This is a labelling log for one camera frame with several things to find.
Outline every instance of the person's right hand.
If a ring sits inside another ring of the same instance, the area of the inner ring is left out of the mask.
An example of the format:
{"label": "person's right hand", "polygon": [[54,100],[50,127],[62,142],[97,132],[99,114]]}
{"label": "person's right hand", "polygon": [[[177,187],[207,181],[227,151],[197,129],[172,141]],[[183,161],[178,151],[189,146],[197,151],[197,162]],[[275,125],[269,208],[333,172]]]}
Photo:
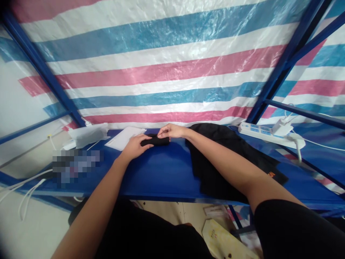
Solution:
{"label": "person's right hand", "polygon": [[178,126],[175,124],[167,124],[164,127],[162,127],[158,134],[157,137],[158,138],[165,138],[165,137],[169,137],[169,138],[179,138],[179,137],[185,137],[185,133],[188,131],[189,129],[186,127],[182,127],[182,126]]}

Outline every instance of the paper sheet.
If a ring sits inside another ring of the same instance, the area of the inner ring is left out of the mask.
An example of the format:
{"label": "paper sheet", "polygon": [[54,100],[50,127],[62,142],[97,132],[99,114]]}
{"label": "paper sheet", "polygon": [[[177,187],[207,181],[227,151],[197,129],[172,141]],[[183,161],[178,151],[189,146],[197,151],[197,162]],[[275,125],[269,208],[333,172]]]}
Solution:
{"label": "paper sheet", "polygon": [[143,134],[145,132],[146,129],[128,126],[115,137],[113,137],[108,143],[106,143],[105,146],[122,151],[126,147],[131,137]]}

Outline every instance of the black cloth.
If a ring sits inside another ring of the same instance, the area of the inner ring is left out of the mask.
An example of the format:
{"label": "black cloth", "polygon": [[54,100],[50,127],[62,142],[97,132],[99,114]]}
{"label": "black cloth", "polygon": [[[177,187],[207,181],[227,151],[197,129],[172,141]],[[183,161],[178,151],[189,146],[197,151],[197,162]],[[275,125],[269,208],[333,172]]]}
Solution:
{"label": "black cloth", "polygon": [[343,258],[345,233],[312,210],[286,200],[267,200],[254,224],[265,259]]}
{"label": "black cloth", "polygon": [[[71,213],[71,225],[86,203]],[[119,198],[95,258],[213,258],[194,227],[174,226]]]}
{"label": "black cloth", "polygon": [[[190,129],[243,156],[281,185],[287,182],[288,178],[276,169],[279,161],[253,148],[227,126],[199,123],[191,126]],[[193,174],[201,180],[201,193],[216,199],[248,203],[247,198],[230,185],[207,158],[188,140],[186,140],[186,145],[189,147],[192,157]]]}
{"label": "black cloth", "polygon": [[[72,223],[86,199],[71,213]],[[345,233],[299,204],[267,200],[256,208],[254,224],[265,259],[342,258]],[[187,225],[118,199],[96,258],[212,258],[206,243]]]}
{"label": "black cloth", "polygon": [[141,146],[146,146],[148,144],[152,144],[154,146],[167,146],[170,144],[169,137],[166,138],[158,138],[157,134],[146,134],[149,137],[152,137],[152,139],[149,140],[143,140],[140,142]]}

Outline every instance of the white power strip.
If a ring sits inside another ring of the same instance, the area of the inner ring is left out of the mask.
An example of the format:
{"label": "white power strip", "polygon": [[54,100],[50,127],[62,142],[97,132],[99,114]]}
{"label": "white power strip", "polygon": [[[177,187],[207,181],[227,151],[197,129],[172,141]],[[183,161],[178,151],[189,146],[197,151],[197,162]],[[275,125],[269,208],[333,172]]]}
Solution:
{"label": "white power strip", "polygon": [[[289,140],[286,136],[280,137],[272,134],[272,129],[265,126],[259,126],[255,124],[250,124],[242,122],[238,126],[238,132],[247,136],[259,138],[268,142],[276,143],[279,145],[296,148],[296,143]],[[295,138],[298,142],[298,147],[301,149],[305,146],[305,141],[302,137],[295,133],[289,133],[288,136]]]}

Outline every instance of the blue desk surface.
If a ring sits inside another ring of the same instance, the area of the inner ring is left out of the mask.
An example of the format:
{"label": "blue desk surface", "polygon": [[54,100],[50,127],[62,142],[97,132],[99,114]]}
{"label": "blue desk surface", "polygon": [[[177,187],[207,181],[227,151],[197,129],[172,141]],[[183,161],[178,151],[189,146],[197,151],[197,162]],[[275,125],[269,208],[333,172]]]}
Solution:
{"label": "blue desk surface", "polygon": [[[108,136],[115,136],[119,132],[111,130]],[[158,129],[149,129],[146,133],[157,132]],[[241,137],[254,148],[281,162],[277,168],[289,177],[285,187],[307,206],[312,209],[345,208],[344,200],[318,183],[309,172],[279,154],[275,150],[279,148],[277,145],[245,135]],[[85,178],[78,178],[78,182],[70,184],[67,189],[58,189],[52,180],[48,180],[36,190],[36,193],[78,197],[91,195],[120,154],[119,151],[104,146],[108,141],[100,141],[92,148],[104,151],[104,161],[94,172],[87,173]],[[32,181],[24,187],[29,189],[35,183],[36,181]],[[121,185],[120,195],[130,199],[241,204],[206,196],[200,193],[199,186],[199,179],[193,176],[190,152],[185,146],[184,139],[172,139],[170,145],[151,148],[130,163]]]}

